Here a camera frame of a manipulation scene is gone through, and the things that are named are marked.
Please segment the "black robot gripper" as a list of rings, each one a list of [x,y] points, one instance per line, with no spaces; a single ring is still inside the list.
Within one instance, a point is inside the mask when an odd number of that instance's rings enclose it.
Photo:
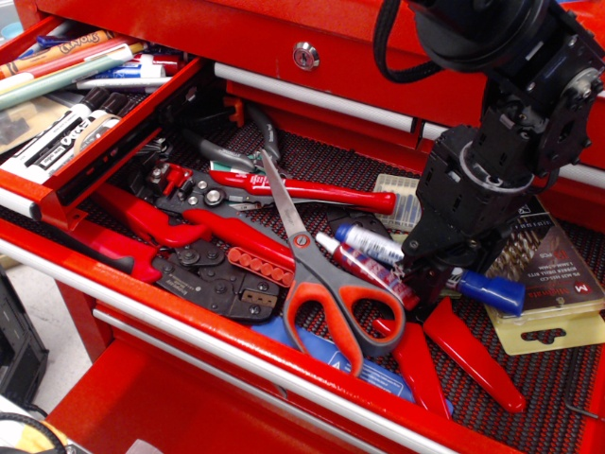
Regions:
[[[444,132],[429,153],[416,195],[422,216],[403,245],[404,283],[420,302],[406,312],[424,322],[441,299],[453,267],[485,272],[507,243],[533,175],[507,181],[474,156],[478,129]]]

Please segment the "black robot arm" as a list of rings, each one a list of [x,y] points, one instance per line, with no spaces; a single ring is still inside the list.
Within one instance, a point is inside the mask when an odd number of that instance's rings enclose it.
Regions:
[[[487,78],[479,125],[443,132],[417,186],[422,216],[404,242],[401,267],[429,306],[454,268],[486,271],[519,208],[590,145],[587,122],[603,88],[604,51],[555,1],[414,1],[410,7],[429,60],[389,67],[400,5],[386,1],[373,33],[385,78],[411,83],[444,69]]]

